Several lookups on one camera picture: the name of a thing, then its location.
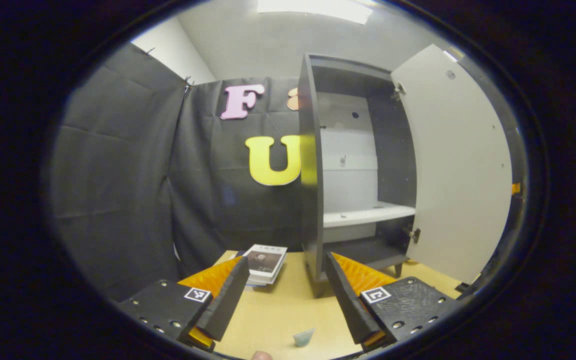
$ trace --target cabinet door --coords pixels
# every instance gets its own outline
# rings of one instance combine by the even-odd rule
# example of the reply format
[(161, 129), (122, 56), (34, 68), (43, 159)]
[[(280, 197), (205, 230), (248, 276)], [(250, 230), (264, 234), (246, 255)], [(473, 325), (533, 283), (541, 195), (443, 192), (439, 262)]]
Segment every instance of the cabinet door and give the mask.
[(510, 152), (490, 101), (435, 45), (390, 74), (416, 159), (418, 242), (407, 256), (472, 283), (495, 250), (512, 196)]

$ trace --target cabinet shelf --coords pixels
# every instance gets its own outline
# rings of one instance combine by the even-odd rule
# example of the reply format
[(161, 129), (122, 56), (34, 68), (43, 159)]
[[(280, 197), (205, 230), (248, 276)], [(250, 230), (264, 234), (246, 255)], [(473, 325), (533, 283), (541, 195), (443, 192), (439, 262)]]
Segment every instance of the cabinet shelf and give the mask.
[(415, 208), (395, 203), (378, 201), (371, 209), (359, 209), (343, 212), (324, 212), (323, 226), (326, 228), (338, 228), (360, 224), (377, 223), (391, 219), (408, 217), (415, 214)]

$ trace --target stack of books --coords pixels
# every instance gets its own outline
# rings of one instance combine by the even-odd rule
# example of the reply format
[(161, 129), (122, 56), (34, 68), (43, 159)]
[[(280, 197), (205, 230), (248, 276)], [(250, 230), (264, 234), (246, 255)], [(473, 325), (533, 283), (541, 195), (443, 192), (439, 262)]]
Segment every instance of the stack of books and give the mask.
[(240, 251), (236, 256), (245, 256), (248, 260), (250, 276), (246, 285), (265, 287), (273, 284), (286, 259), (288, 248), (254, 244), (247, 251)]

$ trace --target black curtain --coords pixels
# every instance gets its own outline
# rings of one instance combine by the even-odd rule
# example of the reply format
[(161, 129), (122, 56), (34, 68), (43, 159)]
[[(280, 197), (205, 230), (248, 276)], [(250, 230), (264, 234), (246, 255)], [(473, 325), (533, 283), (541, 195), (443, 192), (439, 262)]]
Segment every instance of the black curtain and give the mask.
[(55, 228), (117, 301), (180, 278), (166, 179), (183, 92), (178, 75), (129, 43), (66, 103), (50, 166)]
[[(270, 167), (288, 164), (281, 137), (299, 134), (299, 114), (286, 106), (297, 77), (251, 77), (194, 86), (185, 96), (168, 169), (173, 233), (183, 274), (214, 264), (225, 250), (253, 244), (300, 251), (299, 178), (265, 186), (250, 175), (246, 139), (272, 137)], [(222, 120), (225, 89), (262, 84), (243, 119)]]

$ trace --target ceiling light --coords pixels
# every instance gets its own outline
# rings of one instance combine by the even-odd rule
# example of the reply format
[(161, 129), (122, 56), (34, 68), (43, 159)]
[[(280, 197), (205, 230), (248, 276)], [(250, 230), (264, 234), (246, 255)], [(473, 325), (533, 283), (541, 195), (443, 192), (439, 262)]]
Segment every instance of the ceiling light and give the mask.
[(457, 57), (454, 57), (450, 52), (444, 50), (443, 53), (446, 54), (446, 56), (449, 57), (453, 62), (457, 62)]
[(258, 0), (259, 13), (299, 12), (320, 14), (365, 25), (372, 9), (351, 0)]

